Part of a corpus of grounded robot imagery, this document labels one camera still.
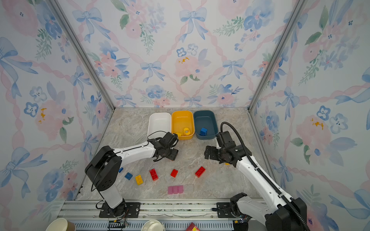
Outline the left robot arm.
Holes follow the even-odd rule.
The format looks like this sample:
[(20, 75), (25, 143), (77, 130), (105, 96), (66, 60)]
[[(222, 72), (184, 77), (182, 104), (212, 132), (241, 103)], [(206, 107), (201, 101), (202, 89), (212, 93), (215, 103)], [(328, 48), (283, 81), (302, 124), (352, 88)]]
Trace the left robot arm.
[(126, 203), (116, 186), (119, 171), (127, 164), (155, 157), (155, 162), (167, 158), (174, 161), (178, 150), (174, 147), (177, 134), (166, 132), (163, 137), (126, 148), (102, 147), (85, 168), (85, 174), (92, 182), (91, 190), (97, 190), (103, 199), (98, 210), (100, 218), (137, 218), (141, 204)]

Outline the yellow rounded 120 lego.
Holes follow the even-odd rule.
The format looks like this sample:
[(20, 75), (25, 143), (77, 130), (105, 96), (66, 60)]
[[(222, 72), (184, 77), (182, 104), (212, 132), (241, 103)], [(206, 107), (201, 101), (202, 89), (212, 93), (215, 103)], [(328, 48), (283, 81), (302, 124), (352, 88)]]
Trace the yellow rounded 120 lego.
[(185, 136), (189, 136), (189, 135), (191, 135), (191, 131), (190, 131), (190, 129), (189, 129), (189, 128), (184, 128), (184, 129), (183, 129), (183, 134), (184, 134)]

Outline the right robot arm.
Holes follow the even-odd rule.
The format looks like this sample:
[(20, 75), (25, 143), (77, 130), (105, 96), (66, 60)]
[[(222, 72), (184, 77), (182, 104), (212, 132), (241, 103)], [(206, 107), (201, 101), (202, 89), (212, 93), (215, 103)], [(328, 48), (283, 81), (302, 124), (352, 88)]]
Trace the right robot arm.
[(247, 223), (250, 219), (263, 224), (269, 231), (308, 231), (307, 205), (285, 192), (260, 167), (251, 151), (243, 145), (226, 147), (207, 146), (205, 159), (228, 163), (239, 170), (255, 187), (264, 202), (260, 203), (246, 193), (230, 198), (229, 207), (222, 210)]

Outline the red long lego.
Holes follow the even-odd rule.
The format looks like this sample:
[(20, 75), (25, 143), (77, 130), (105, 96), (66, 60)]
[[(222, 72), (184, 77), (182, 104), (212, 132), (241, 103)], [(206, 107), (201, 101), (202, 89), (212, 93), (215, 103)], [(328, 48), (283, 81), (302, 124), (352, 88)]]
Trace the red long lego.
[(157, 172), (156, 172), (156, 170), (154, 168), (151, 169), (149, 171), (149, 173), (150, 173), (150, 176), (151, 176), (151, 178), (152, 178), (153, 181), (156, 181), (156, 180), (159, 179), (158, 174), (157, 174)]

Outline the white plastic container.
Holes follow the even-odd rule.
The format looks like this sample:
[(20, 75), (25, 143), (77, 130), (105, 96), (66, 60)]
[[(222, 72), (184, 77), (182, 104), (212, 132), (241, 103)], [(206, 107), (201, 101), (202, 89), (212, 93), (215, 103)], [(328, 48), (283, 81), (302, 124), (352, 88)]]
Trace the white plastic container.
[(163, 137), (172, 130), (172, 117), (169, 113), (153, 113), (149, 117), (147, 135), (149, 139)]

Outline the dark teal plastic container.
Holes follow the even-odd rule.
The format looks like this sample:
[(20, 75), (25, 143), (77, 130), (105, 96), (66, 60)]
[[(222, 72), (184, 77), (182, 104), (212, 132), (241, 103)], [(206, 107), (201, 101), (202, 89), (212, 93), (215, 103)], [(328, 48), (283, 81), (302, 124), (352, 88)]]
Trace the dark teal plastic container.
[[(199, 140), (214, 139), (219, 132), (214, 112), (210, 110), (200, 110), (196, 111), (193, 117), (196, 137)], [(208, 130), (206, 136), (199, 135), (201, 128), (206, 128)]]

